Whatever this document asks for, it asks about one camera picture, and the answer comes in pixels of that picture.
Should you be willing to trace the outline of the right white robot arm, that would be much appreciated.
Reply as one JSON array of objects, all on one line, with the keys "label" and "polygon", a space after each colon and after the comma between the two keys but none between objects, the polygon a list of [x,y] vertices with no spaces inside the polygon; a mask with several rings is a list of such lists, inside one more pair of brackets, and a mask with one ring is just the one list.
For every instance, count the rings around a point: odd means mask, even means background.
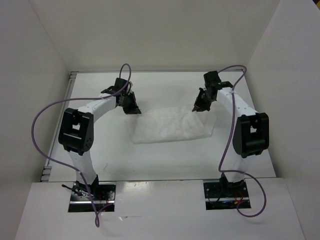
[{"label": "right white robot arm", "polygon": [[269,117],[250,107],[235,91],[229,81],[221,81],[217,71],[203,75],[204,88],[199,89],[193,105],[194,112],[210,111],[213,102],[220,103],[231,114],[231,136],[227,140],[227,149],[236,154],[233,166],[222,168],[219,179],[219,191],[225,197],[231,197],[243,185],[252,156],[261,155],[269,147]]}]

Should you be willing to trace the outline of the white pleated skirt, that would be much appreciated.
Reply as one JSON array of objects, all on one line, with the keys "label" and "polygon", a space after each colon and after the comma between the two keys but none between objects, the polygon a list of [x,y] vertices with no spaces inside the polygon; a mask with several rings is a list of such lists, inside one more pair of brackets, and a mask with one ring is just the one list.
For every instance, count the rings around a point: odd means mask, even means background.
[{"label": "white pleated skirt", "polygon": [[155,144],[209,138],[216,116],[192,111],[192,105],[151,109],[128,121],[134,144]]}]

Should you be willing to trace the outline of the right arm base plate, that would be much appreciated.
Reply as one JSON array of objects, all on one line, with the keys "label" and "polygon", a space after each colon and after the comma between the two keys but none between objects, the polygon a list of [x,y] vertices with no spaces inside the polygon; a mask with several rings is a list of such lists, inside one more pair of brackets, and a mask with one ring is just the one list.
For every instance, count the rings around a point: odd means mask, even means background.
[{"label": "right arm base plate", "polygon": [[203,183],[206,210],[250,209],[249,193],[246,183],[223,183],[221,179]]}]

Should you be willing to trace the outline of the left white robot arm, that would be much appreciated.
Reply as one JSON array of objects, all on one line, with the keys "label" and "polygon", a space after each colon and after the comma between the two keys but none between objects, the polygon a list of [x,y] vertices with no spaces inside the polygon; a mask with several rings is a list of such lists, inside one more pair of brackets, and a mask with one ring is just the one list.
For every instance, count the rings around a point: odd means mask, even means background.
[{"label": "left white robot arm", "polygon": [[93,167],[90,149],[94,143],[94,124],[107,112],[121,107],[126,115],[141,114],[130,81],[117,77],[114,85],[79,108],[67,108],[62,116],[58,142],[68,152],[76,168],[74,192],[88,200],[101,193],[99,177]]}]

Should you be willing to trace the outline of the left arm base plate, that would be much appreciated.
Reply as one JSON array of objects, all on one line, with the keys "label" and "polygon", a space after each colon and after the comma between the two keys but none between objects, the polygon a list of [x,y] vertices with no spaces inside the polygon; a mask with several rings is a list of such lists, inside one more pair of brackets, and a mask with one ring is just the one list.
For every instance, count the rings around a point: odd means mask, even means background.
[{"label": "left arm base plate", "polygon": [[[72,187],[67,187],[71,190],[68,212],[69,213],[89,213],[94,212],[92,202],[86,188],[80,188],[74,182]],[[93,203],[96,210],[100,213],[114,212],[116,198],[116,184],[101,182],[97,192],[92,195]]]}]

